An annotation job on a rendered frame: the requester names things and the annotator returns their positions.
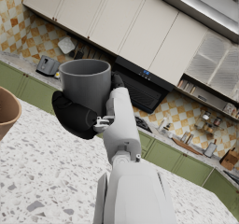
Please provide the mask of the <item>grey cup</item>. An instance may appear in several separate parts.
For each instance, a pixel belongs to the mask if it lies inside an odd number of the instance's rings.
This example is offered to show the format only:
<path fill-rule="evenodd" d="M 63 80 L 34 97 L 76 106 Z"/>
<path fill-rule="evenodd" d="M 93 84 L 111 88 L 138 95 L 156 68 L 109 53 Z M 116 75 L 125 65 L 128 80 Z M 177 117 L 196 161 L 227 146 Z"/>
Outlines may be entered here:
<path fill-rule="evenodd" d="M 81 59 L 60 65 L 64 96 L 84 105 L 102 117 L 111 90 L 111 66 L 108 62 Z"/>

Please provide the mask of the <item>brown cup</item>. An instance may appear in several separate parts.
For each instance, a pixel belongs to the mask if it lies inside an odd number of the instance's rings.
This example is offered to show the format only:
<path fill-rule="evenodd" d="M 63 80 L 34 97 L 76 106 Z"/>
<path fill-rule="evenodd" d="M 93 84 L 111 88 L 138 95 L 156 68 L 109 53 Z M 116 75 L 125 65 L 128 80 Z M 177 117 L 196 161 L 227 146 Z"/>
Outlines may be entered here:
<path fill-rule="evenodd" d="M 10 91 L 0 87 L 0 141 L 21 115 L 21 104 Z"/>

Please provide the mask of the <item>black gas hob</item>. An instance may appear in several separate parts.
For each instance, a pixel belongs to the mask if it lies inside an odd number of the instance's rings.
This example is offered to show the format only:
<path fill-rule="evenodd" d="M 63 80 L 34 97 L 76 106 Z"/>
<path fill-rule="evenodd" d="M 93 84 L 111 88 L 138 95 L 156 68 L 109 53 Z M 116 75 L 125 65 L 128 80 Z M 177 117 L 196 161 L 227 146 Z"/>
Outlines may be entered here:
<path fill-rule="evenodd" d="M 150 128 L 148 127 L 147 123 L 143 120 L 143 119 L 140 119 L 139 117 L 136 117 L 135 118 L 135 121 L 136 121 L 136 125 L 148 132 L 151 132 Z"/>

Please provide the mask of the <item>black range hood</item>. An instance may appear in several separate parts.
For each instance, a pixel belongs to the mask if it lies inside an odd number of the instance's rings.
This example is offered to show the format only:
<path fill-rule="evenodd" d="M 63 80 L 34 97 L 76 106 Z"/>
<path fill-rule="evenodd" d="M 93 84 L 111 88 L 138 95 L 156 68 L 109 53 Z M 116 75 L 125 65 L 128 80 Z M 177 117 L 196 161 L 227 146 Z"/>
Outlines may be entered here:
<path fill-rule="evenodd" d="M 113 71 L 118 73 L 130 93 L 133 106 L 151 114 L 174 85 L 120 56 Z"/>

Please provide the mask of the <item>wooden cutting board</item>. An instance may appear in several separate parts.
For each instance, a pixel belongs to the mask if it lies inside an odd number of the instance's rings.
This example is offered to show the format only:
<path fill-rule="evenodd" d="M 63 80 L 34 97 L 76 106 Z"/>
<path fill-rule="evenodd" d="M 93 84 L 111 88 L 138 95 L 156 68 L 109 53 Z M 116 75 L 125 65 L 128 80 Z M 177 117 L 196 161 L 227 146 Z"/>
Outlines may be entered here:
<path fill-rule="evenodd" d="M 189 145 L 187 145 L 187 144 L 181 142 L 180 140 L 178 140 L 178 139 L 176 139 L 176 138 L 174 138 L 174 137 L 172 138 L 172 140 L 173 140 L 176 144 L 178 144 L 179 146 L 181 146 L 181 147 L 183 147 L 183 148 L 185 148 L 185 149 L 187 149 L 187 150 L 189 150 L 189 151 L 191 151 L 191 152 L 193 152 L 193 153 L 195 153 L 195 154 L 197 154 L 197 155 L 202 155 L 202 156 L 203 156 L 202 153 L 200 153 L 199 151 L 197 151 L 197 150 L 195 150 L 194 148 L 190 147 Z"/>

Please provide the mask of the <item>green base cabinets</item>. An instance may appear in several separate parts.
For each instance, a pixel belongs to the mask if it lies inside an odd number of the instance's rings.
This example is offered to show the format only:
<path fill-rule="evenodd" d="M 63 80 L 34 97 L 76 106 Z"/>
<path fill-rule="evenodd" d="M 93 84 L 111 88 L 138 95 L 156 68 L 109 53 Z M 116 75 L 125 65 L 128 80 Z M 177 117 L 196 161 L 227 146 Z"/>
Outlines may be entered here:
<path fill-rule="evenodd" d="M 239 186 L 217 159 L 142 133 L 143 161 L 170 186 L 178 224 L 239 224 Z M 0 140 L 0 224 L 92 224 L 98 178 L 110 165 L 99 137 L 68 133 L 37 104 Z"/>

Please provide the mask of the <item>spice jars shelf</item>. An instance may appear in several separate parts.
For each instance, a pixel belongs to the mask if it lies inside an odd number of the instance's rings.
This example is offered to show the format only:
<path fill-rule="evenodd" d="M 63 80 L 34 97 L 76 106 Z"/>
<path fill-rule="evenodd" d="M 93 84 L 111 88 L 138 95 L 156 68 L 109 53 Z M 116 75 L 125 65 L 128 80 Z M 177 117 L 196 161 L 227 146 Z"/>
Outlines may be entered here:
<path fill-rule="evenodd" d="M 198 130 L 203 130 L 207 133 L 215 133 L 221 130 L 222 118 L 214 116 L 211 112 L 202 110 L 200 116 L 197 118 L 194 126 Z"/>

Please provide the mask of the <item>grey toaster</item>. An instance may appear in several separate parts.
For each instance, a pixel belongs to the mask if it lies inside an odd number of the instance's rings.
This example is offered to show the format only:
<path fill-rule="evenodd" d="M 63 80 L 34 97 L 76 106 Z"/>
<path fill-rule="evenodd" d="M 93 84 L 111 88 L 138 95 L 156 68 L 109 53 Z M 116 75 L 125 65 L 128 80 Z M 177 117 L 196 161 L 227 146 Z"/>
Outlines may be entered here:
<path fill-rule="evenodd" d="M 47 77 L 53 77 L 58 71 L 59 66 L 60 63 L 58 61 L 43 55 L 37 65 L 36 72 Z"/>

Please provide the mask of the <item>white square plate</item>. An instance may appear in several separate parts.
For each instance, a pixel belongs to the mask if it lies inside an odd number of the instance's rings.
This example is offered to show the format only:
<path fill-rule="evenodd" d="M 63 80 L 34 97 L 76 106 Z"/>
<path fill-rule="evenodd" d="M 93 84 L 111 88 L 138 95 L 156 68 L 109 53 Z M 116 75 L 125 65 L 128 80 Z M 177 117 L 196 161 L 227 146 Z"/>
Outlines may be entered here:
<path fill-rule="evenodd" d="M 69 36 L 65 37 L 58 43 L 58 47 L 63 54 L 68 54 L 70 51 L 75 49 L 75 45 Z"/>

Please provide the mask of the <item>steel cleaver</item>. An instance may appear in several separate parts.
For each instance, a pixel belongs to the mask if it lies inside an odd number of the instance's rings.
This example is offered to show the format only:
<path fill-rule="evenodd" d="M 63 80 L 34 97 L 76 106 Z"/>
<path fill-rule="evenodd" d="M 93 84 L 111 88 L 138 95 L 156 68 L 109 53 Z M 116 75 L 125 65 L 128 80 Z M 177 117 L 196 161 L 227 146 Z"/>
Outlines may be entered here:
<path fill-rule="evenodd" d="M 206 157 L 208 157 L 208 158 L 211 158 L 211 157 L 212 157 L 212 155 L 213 155 L 213 153 L 214 153 L 214 151 L 216 150 L 216 147 L 217 147 L 216 142 L 217 142 L 217 141 L 211 142 L 211 143 L 208 145 L 208 147 L 207 147 L 206 150 L 204 151 L 204 155 L 205 155 Z"/>

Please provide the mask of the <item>brown knife block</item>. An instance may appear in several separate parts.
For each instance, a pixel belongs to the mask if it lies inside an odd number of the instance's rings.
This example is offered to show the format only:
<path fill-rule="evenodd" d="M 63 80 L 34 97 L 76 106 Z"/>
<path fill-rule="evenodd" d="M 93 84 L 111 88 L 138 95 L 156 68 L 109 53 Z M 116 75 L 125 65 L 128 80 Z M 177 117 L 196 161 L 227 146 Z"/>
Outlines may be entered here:
<path fill-rule="evenodd" d="M 238 161 L 239 161 L 239 153 L 235 151 L 235 148 L 232 148 L 220 159 L 219 163 L 224 168 L 231 171 Z"/>

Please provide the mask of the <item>cream wall cabinets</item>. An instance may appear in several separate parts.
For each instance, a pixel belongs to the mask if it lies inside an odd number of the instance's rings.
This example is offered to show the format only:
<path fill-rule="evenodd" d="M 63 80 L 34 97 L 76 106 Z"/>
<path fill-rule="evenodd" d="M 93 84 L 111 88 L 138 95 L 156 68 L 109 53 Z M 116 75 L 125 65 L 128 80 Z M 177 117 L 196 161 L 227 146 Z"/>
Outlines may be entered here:
<path fill-rule="evenodd" d="M 23 0 L 42 17 L 176 85 L 239 102 L 239 46 L 163 0 Z"/>

